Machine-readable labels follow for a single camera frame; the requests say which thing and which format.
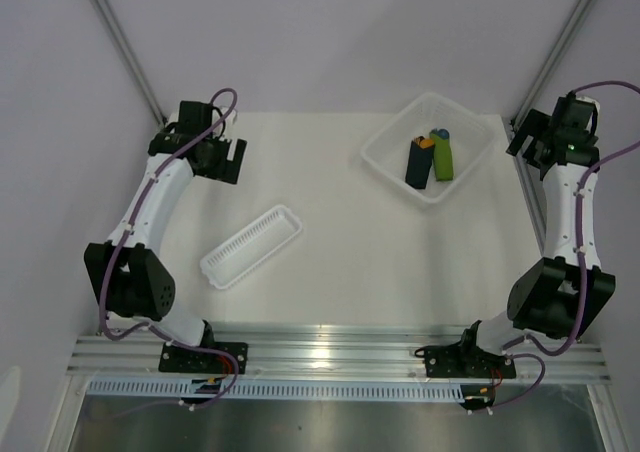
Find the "white narrow cutlery tray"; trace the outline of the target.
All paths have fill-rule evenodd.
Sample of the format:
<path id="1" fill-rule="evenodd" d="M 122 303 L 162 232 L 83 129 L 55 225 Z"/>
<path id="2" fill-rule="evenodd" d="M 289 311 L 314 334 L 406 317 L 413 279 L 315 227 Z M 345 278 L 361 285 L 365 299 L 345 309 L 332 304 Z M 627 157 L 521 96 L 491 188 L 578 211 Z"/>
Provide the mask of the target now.
<path id="1" fill-rule="evenodd" d="M 217 290 L 227 290 L 277 254 L 303 231 L 301 219 L 279 204 L 264 212 L 200 260 L 200 270 Z"/>

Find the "orange plastic spoon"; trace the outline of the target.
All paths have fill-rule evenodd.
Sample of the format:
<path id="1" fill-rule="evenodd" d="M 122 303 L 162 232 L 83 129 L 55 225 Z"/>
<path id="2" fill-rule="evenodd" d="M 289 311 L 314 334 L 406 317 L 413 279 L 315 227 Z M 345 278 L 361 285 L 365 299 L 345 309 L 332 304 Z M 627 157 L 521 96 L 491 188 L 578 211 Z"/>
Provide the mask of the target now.
<path id="1" fill-rule="evenodd" d="M 432 139 L 424 138 L 424 139 L 420 140 L 419 142 L 417 142 L 416 145 L 421 150 L 430 150 L 430 149 L 433 149 L 435 147 L 435 142 Z"/>

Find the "dark navy paper napkin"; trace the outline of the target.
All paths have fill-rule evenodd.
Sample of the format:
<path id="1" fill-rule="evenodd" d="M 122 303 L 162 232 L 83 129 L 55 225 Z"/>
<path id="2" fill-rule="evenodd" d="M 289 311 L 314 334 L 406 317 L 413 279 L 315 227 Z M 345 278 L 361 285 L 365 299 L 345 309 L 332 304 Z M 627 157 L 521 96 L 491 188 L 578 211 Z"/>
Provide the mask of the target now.
<path id="1" fill-rule="evenodd" d="M 411 141 L 405 173 L 405 183 L 416 190 L 424 190 L 428 183 L 433 163 L 434 148 L 421 150 L 416 143 L 426 137 L 419 136 Z"/>

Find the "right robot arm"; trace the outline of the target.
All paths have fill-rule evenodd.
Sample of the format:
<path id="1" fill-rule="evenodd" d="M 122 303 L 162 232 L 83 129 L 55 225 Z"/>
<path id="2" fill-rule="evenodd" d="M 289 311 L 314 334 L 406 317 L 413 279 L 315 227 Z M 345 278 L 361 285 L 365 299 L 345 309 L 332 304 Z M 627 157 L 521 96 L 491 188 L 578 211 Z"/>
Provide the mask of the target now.
<path id="1" fill-rule="evenodd" d="M 569 350 L 612 297 L 594 234 L 599 107 L 569 92 L 551 114 L 530 110 L 507 148 L 539 172 L 546 200 L 542 257 L 513 285 L 505 312 L 465 330 L 458 367 L 479 375 L 526 341 L 544 355 Z"/>

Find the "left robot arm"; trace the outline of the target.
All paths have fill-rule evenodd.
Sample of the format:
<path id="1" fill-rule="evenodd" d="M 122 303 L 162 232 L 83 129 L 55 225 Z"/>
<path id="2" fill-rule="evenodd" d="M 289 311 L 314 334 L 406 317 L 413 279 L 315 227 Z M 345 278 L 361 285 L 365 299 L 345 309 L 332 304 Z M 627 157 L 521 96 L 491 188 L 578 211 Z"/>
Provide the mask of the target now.
<path id="1" fill-rule="evenodd" d="M 124 217 L 105 242 L 84 252 L 102 333 L 119 341 L 148 328 L 183 345 L 182 360 L 197 372 L 216 362 L 213 330 L 178 305 L 176 282 L 159 254 L 169 219 L 194 178 L 237 183 L 247 143 L 230 136 L 236 120 L 233 106 L 181 102 L 149 143 L 142 181 Z"/>

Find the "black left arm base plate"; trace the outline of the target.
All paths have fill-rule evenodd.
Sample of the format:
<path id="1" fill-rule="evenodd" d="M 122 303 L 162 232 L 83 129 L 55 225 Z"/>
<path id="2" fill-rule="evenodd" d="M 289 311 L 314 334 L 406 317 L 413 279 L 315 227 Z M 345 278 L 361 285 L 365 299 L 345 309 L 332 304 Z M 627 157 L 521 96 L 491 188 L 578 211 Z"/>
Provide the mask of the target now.
<path id="1" fill-rule="evenodd" d="M 217 342 L 219 353 L 195 352 L 165 344 L 159 358 L 158 370 L 163 373 L 230 375 L 234 373 L 232 359 L 238 373 L 245 373 L 249 346 L 245 342 Z"/>

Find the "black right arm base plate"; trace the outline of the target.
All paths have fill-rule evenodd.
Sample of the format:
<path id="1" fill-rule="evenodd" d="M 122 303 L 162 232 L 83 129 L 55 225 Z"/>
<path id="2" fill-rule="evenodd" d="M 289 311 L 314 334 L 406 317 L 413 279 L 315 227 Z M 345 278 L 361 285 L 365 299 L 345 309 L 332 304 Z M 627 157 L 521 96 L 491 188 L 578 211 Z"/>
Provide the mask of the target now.
<path id="1" fill-rule="evenodd" d="M 424 346 L 413 355 L 424 363 L 429 378 L 514 379 L 516 368 L 511 359 L 491 354 L 476 346 L 464 349 L 461 344 Z"/>

